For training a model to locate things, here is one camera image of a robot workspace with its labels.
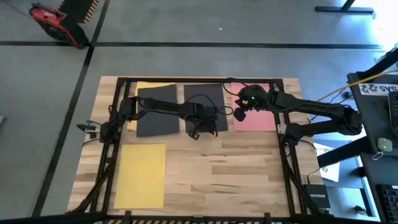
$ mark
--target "black paper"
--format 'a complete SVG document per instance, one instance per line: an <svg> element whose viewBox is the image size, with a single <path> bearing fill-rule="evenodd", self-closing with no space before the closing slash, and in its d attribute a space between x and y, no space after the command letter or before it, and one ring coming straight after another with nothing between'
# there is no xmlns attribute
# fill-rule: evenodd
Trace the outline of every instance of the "black paper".
<svg viewBox="0 0 398 224"><path fill-rule="evenodd" d="M184 85L184 100L187 100L191 96L197 94L204 94L208 96L218 108L225 106L223 86L221 84ZM201 103L206 106L213 106L209 99L204 96L196 96L192 98L192 100L190 100L189 102ZM221 109L220 112L226 113L225 108ZM218 113L217 116L217 131L227 131L228 123L226 121L226 115ZM185 122L185 129L187 133L193 130L193 128L194 125L191 122Z"/></svg>
<svg viewBox="0 0 398 224"><path fill-rule="evenodd" d="M175 85L138 89L138 96L177 103ZM150 112L137 121L137 137L159 136L178 133L178 116Z"/></svg>

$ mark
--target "white sticker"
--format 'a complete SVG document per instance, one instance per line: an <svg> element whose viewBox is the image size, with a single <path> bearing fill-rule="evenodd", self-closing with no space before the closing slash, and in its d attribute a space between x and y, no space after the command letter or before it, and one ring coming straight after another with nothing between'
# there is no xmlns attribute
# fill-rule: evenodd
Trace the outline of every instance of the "white sticker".
<svg viewBox="0 0 398 224"><path fill-rule="evenodd" d="M391 91L398 91L398 85L367 83L359 84L362 95L388 96Z"/></svg>

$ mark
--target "pink sheet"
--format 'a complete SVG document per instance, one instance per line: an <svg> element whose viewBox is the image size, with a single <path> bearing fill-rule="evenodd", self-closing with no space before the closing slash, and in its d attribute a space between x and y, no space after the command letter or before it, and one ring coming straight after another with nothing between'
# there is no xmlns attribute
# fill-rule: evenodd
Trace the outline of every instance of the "pink sheet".
<svg viewBox="0 0 398 224"><path fill-rule="evenodd" d="M258 84L258 83L247 83L247 85ZM269 91L269 84L261 83L265 91ZM241 83L232 83L231 91L233 93L239 93L239 91L244 86ZM232 108L238 107L235 103L238 97L232 95ZM233 124L235 131L276 131L274 114L269 111L247 111L246 118L244 121L239 122L238 120L233 118Z"/></svg>

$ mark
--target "wooden tabletop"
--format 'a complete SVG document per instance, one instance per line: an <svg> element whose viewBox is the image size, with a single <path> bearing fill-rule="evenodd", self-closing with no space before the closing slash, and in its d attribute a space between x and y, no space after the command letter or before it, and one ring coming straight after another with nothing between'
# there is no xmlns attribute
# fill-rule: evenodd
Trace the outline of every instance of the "wooden tabletop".
<svg viewBox="0 0 398 224"><path fill-rule="evenodd" d="M101 78L91 120L99 123L108 120L108 106L112 104L117 79ZM283 80L286 93L302 98L298 79ZM186 84L198 83L176 83L179 103L184 101L183 85ZM131 96L134 96L135 88L135 83L132 83ZM232 103L230 94L225 91L224 102L226 106ZM308 123L306 114L293 112L289 115L293 123ZM180 132L167 136L137 138L124 125L121 145L165 144L167 148L164 208L134 209L131 210L133 215L260 217L264 212L269 212L273 217L289 216L277 133L235 131L233 117L227 118L229 131L218 133L217 138L203 133L197 141L185 133L185 122L181 119ZM305 142L300 142L296 149L302 182L306 183L307 174L319 168L316 154L314 148ZM94 186L101 151L102 144L98 141L83 147L68 210L77 207ZM108 213L122 215L125 210L113 208L119 161L120 152ZM312 174L310 180L312 184L322 184L319 172ZM292 188L295 208L299 212L297 191ZM99 195L100 205L103 194L104 188Z"/></svg>

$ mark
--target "yellow sheet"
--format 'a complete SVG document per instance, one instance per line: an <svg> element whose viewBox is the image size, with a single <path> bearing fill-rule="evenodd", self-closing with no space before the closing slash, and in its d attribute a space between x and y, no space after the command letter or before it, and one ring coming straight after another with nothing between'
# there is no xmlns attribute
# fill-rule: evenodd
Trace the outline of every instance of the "yellow sheet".
<svg viewBox="0 0 398 224"><path fill-rule="evenodd" d="M166 145L125 144L114 208L163 208Z"/></svg>
<svg viewBox="0 0 398 224"><path fill-rule="evenodd" d="M151 83L151 82L137 82L136 95L138 94L138 89L140 88L156 88L168 85L174 85L175 83ZM128 131L137 131L137 121L131 121L127 124Z"/></svg>

